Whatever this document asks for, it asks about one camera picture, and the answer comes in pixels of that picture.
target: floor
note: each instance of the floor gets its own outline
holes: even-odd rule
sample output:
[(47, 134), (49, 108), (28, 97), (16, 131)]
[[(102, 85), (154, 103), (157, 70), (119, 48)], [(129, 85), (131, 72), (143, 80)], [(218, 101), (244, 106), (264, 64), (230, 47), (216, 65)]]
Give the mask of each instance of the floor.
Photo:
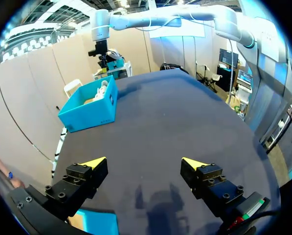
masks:
[[(226, 101), (228, 93), (222, 90), (220, 87), (215, 85), (218, 95), (222, 100)], [(281, 187), (289, 181), (288, 169), (283, 156), (283, 153), (278, 145), (268, 154), (271, 165), (275, 171), (275, 175), (278, 181), (278, 185)]]

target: screw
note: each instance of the screw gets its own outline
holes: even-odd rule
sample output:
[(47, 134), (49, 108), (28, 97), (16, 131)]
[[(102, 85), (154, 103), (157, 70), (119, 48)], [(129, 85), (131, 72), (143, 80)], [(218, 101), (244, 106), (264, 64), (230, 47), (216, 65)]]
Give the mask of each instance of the screw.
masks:
[(209, 183), (209, 185), (214, 184), (214, 179), (208, 179), (208, 183)]
[(242, 193), (244, 191), (244, 186), (242, 186), (242, 185), (238, 185), (237, 186), (237, 192), (238, 193)]
[(66, 197), (66, 194), (64, 192), (60, 192), (58, 194), (58, 198), (60, 198), (61, 200), (63, 200)]
[(46, 187), (45, 187), (45, 190), (46, 191), (49, 191), (51, 189), (51, 186), (50, 185), (47, 185)]
[(224, 193), (224, 194), (222, 195), (222, 198), (224, 198), (224, 199), (229, 199), (229, 194), (228, 194), (228, 193)]
[(30, 196), (26, 197), (26, 198), (25, 198), (25, 201), (26, 201), (26, 202), (31, 202), (31, 201), (32, 201), (32, 197), (30, 197)]
[(18, 205), (17, 205), (17, 208), (18, 209), (21, 209), (22, 207), (23, 207), (23, 203), (22, 202), (19, 202)]
[(224, 181), (224, 180), (226, 180), (226, 176), (220, 175), (220, 181)]

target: beige wall panel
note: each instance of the beige wall panel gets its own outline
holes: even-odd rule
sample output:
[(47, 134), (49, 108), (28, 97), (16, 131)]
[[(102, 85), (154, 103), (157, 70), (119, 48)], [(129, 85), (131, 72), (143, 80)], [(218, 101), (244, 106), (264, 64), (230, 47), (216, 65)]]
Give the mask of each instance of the beige wall panel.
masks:
[(52, 164), (38, 152), (11, 118), (0, 94), (0, 159), (20, 178), (44, 191), (51, 182)]
[(32, 51), (27, 54), (27, 59), (37, 89), (48, 109), (63, 128), (63, 124), (58, 118), (59, 110), (56, 106), (61, 109), (67, 102), (67, 95), (63, 90), (65, 84), (54, 58), (52, 47)]
[[(83, 44), (84, 44), (84, 48), (85, 48), (86, 52), (91, 51), (91, 50), (95, 50), (96, 42), (94, 42), (92, 40), (90, 31), (84, 32), (82, 34), (82, 39), (83, 39)], [(95, 57), (88, 56), (88, 53), (87, 53), (87, 59), (88, 59), (88, 62), (89, 62), (91, 73), (96, 73), (98, 71), (98, 69), (101, 68), (98, 65), (99, 56), (95, 56)]]
[(81, 35), (65, 39), (52, 46), (54, 57), (65, 83), (80, 79), (83, 84), (92, 82), (92, 72)]
[(0, 87), (21, 130), (42, 153), (54, 159), (62, 125), (51, 114), (37, 89), (27, 54), (0, 65)]
[(129, 28), (122, 31), (110, 29), (108, 48), (115, 48), (130, 61), (133, 75), (150, 72), (145, 39), (142, 31)]

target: desk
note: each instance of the desk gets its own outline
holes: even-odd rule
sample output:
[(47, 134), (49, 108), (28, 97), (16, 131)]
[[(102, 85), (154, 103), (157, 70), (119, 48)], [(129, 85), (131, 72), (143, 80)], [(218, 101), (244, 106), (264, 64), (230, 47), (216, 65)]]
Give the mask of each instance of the desk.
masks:
[[(216, 94), (180, 70), (116, 81), (116, 120), (68, 133), (54, 182), (74, 162), (106, 156), (109, 174), (83, 208), (111, 210), (123, 235), (211, 234), (221, 220), (180, 176), (182, 157), (215, 162), (226, 177), (280, 206), (277, 180), (249, 127)], [(263, 218), (262, 226), (269, 218)]]

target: white object in box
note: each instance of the white object in box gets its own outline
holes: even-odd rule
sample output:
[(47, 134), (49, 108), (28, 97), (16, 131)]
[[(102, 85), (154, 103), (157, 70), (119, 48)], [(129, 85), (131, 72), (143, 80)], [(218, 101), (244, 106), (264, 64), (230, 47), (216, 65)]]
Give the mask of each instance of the white object in box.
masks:
[(247, 87), (244, 87), (244, 86), (238, 84), (238, 91), (236, 93), (236, 96), (238, 98), (240, 98), (240, 100), (243, 103), (248, 104), (248, 99), (249, 99), (250, 94), (252, 94), (252, 90), (251, 89), (248, 89)]

